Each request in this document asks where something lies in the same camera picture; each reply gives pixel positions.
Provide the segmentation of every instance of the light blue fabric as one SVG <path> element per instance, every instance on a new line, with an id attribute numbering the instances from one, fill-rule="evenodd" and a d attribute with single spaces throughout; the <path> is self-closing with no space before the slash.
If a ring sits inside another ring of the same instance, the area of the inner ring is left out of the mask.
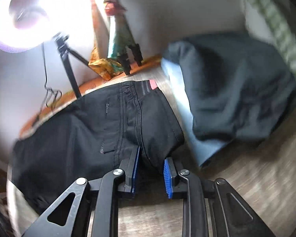
<path id="1" fill-rule="evenodd" d="M 190 103 L 185 93 L 181 68 L 178 64 L 172 63 L 165 59 L 161 60 L 161 68 L 165 75 L 170 79 L 171 88 L 184 125 L 183 128 L 187 144 L 193 152 L 197 164 L 201 166 L 213 154 L 223 148 L 227 142 L 216 139 L 206 141 L 200 141 L 196 139 L 192 130 L 193 115 L 190 111 Z"/>

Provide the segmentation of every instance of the silver screw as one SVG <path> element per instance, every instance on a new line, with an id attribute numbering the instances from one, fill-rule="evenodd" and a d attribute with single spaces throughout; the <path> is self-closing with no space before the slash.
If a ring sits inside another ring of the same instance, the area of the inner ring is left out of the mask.
<path id="1" fill-rule="evenodd" d="M 188 171 L 187 169 L 182 169 L 180 171 L 180 175 L 189 175 L 190 174 L 190 171 Z"/>
<path id="2" fill-rule="evenodd" d="M 84 177 L 80 177 L 76 180 L 76 184 L 79 185 L 84 185 L 86 183 L 87 179 L 85 179 Z"/>
<path id="3" fill-rule="evenodd" d="M 226 180 L 223 178 L 218 178 L 216 179 L 216 183 L 219 185 L 225 185 L 226 184 Z"/>
<path id="4" fill-rule="evenodd" d="M 114 175 L 121 175 L 122 173 L 123 173 L 123 169 L 120 169 L 120 168 L 114 169 L 114 171 L 113 171 Z"/>

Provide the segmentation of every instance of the gray wall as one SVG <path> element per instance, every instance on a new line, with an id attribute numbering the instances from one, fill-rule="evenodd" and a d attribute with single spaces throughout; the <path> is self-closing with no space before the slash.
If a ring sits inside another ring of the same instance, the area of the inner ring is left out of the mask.
<path id="1" fill-rule="evenodd" d="M 92 49 L 93 30 L 87 0 L 85 9 L 71 10 L 64 24 L 69 44 L 86 58 Z M 243 16 L 239 0 L 121 0 L 144 57 L 162 52 L 169 41 L 190 34 L 239 30 Z M 70 89 L 55 45 L 46 44 L 48 86 Z M 96 74 L 72 59 L 79 84 Z M 9 54 L 0 50 L 0 160 L 8 162 L 22 125 L 38 111 L 44 91 L 41 48 Z"/>

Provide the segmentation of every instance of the pink tag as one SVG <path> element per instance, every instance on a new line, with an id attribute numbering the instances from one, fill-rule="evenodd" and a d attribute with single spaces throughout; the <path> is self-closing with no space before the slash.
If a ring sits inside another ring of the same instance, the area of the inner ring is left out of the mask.
<path id="1" fill-rule="evenodd" d="M 152 90 L 155 90 L 158 87 L 157 83 L 153 79 L 149 79 L 149 82 Z"/>

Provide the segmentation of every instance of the folded clothing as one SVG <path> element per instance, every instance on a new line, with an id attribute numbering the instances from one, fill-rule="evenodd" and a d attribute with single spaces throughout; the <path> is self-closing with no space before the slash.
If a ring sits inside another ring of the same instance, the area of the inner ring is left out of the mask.
<path id="1" fill-rule="evenodd" d="M 246 33 L 191 36 L 163 57 L 181 67 L 199 140 L 263 140 L 296 106 L 296 80 L 282 57 Z"/>
<path id="2" fill-rule="evenodd" d="M 12 182 L 41 214 L 77 178 L 103 177 L 138 147 L 145 166 L 161 173 L 183 142 L 160 89 L 150 81 L 123 82 L 84 95 L 17 141 Z"/>

